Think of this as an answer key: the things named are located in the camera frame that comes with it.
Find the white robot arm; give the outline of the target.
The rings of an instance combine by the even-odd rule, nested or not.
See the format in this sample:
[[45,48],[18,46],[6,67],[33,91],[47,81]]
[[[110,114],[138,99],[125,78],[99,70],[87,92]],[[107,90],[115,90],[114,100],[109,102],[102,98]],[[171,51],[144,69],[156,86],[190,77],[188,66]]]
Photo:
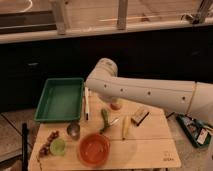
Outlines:
[[86,86],[106,102],[123,98],[186,114],[213,125],[213,84],[195,81],[118,77],[116,63],[101,58]]

